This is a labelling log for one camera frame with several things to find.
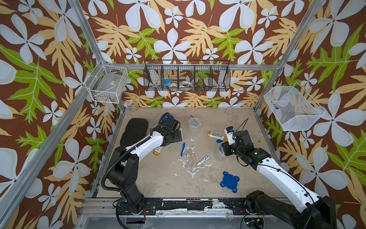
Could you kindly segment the small toothpaste tube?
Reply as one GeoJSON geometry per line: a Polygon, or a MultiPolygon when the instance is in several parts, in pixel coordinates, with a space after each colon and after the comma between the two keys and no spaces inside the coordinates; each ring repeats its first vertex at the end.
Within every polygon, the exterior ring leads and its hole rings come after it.
{"type": "Polygon", "coordinates": [[[200,166],[203,163],[205,163],[210,157],[209,156],[204,156],[198,163],[197,165],[200,166]]]}

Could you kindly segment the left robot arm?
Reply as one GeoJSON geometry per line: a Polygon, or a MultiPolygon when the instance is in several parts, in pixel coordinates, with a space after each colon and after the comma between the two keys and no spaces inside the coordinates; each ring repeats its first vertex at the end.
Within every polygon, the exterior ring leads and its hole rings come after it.
{"type": "Polygon", "coordinates": [[[102,188],[118,192],[130,212],[140,213],[144,208],[144,195],[136,185],[139,162],[157,147],[182,140],[180,122],[169,112],[164,113],[158,125],[150,130],[149,135],[130,146],[115,150],[118,153],[117,158],[110,160],[101,180],[102,188]]]}

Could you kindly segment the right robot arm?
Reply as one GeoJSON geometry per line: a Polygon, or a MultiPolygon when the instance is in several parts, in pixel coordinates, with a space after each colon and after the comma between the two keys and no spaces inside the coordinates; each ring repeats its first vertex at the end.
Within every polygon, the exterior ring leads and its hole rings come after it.
{"type": "Polygon", "coordinates": [[[262,148],[255,148],[248,131],[225,129],[223,150],[226,156],[235,155],[243,166],[252,167],[269,179],[290,203],[254,191],[246,196],[248,213],[275,216],[295,229],[335,229],[336,206],[329,197],[321,197],[297,181],[262,148]]]}

